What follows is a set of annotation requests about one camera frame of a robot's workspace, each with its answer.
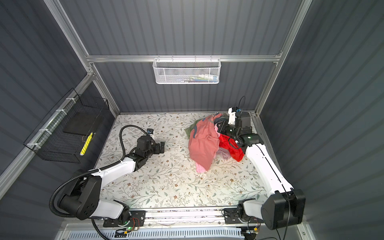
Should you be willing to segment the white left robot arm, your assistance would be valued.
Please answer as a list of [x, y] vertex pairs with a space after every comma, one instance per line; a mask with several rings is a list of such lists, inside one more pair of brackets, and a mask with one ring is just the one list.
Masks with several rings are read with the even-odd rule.
[[122, 225], [128, 224], [131, 220], [129, 206], [118, 200], [102, 199], [101, 191], [118, 178], [138, 171], [151, 156], [163, 154], [165, 142], [144, 135], [138, 138], [132, 150], [122, 150], [119, 161], [73, 176], [58, 187], [50, 198], [50, 210], [64, 218], [112, 219]]

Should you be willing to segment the dusty red printed t-shirt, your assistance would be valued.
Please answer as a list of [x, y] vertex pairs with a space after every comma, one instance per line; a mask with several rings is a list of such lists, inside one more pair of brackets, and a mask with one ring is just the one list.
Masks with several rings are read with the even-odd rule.
[[196, 163], [198, 173], [208, 171], [219, 149], [219, 135], [214, 121], [223, 114], [213, 114], [197, 121], [189, 138], [190, 158]]

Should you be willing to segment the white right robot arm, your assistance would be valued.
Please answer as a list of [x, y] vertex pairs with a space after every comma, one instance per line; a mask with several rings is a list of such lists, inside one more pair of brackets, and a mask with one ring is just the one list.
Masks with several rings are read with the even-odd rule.
[[238, 107], [230, 108], [228, 114], [229, 119], [219, 130], [234, 141], [230, 147], [242, 150], [252, 162], [267, 192], [264, 203], [256, 199], [241, 200], [234, 220], [249, 222], [260, 219], [270, 230], [301, 224], [306, 203], [303, 191], [295, 190], [278, 170], [264, 141], [253, 132], [250, 114]]

